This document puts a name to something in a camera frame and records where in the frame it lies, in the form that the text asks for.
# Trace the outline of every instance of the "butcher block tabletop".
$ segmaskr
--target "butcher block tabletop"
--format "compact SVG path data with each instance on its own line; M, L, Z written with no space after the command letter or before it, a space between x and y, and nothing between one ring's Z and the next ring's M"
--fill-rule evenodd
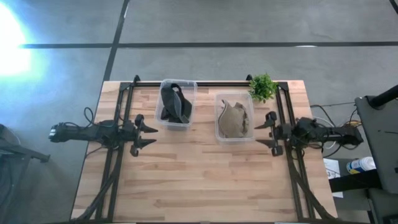
M311 118L304 82L287 83L295 117ZM113 119L119 85L120 82L104 82L96 122ZM297 221L285 153L273 157L267 146L256 141L225 145L216 139L215 94L248 90L249 87L199 86L192 126L188 131L170 131L154 118L159 87L135 87L130 119L143 114L146 125L159 132L142 134L143 138L157 141L141 150L139 157L131 156L131 142L126 143L113 221ZM289 120L283 93L282 103ZM265 114L270 111L277 112L276 100L254 102L254 125L263 124ZM269 139L269 131L256 129L254 136ZM99 147L99 143L91 142L87 153ZM99 192L105 159L106 149L85 159L71 218L81 215ZM321 151L306 148L304 161L312 192L336 217ZM304 214L307 214L305 199L300 193ZM108 210L109 195L110 191L105 198L104 211Z

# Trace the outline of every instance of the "gray floor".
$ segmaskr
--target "gray floor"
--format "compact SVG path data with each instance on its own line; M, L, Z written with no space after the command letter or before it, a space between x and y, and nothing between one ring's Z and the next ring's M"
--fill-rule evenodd
M111 43L122 0L7 0L28 44ZM131 0L121 42L394 41L398 15L387 0ZM51 154L31 163L12 223L68 220L86 142L53 144L51 125L86 124L95 108L110 49L37 49L31 68L0 75L0 123L22 144ZM239 49L119 49L111 80L182 78L241 80L269 72L276 80L305 80L311 104L350 102L398 83L398 47ZM327 107L336 123L353 105ZM325 118L318 109L315 116ZM366 144L339 158L369 155ZM348 220L355 213L339 212Z

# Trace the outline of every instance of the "clear plastic bin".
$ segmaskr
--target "clear plastic bin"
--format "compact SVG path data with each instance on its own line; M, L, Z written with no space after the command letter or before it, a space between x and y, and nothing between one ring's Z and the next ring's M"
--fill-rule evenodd
M184 98L187 99L191 104L192 104L192 112L191 116L189 117L189 123L188 124L182 124L182 123L171 123L168 122L167 120L162 120L160 117L162 115L162 110L164 108L163 101L162 101L162 96L160 95L160 90L165 84L168 83L176 83L181 87L182 93L184 95ZM193 115L195 112L195 100L197 97L197 90L198 90L198 85L195 81L190 81L190 80L175 80L175 79L165 79L162 81L160 84L160 89L159 89L159 95L157 98L157 104L156 104L156 109L155 109L155 120L163 124L164 126L168 127L168 129L173 130L173 131L184 131L187 130L192 122L193 122Z
M234 106L235 103L241 103L246 108L246 113L249 117L249 129L246 137L244 138L225 138L224 134L220 132L218 126L218 117L223 111L224 104L221 100L226 100L231 106ZM254 110L253 110L253 102L251 95L245 92L236 92L236 93L217 93L215 95L215 124L216 124L216 138L222 143L244 143L247 141L254 140Z

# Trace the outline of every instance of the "paper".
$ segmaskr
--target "paper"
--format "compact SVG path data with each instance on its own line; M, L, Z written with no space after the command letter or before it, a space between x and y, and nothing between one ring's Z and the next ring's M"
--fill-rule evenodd
M323 163L325 164L326 173L328 174L329 179L333 179L336 177L340 177L340 168L338 167L338 161L334 159L323 159ZM343 198L342 192L333 193L334 197Z

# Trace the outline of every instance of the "green plant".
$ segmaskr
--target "green plant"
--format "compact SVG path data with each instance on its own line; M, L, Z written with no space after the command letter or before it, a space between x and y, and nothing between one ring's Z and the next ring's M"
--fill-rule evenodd
M250 80L250 87L249 90L250 95L258 101L263 101L264 103L268 99L273 99L273 95L276 92L277 84L274 83L271 78L269 77L268 73L263 75L258 75Z

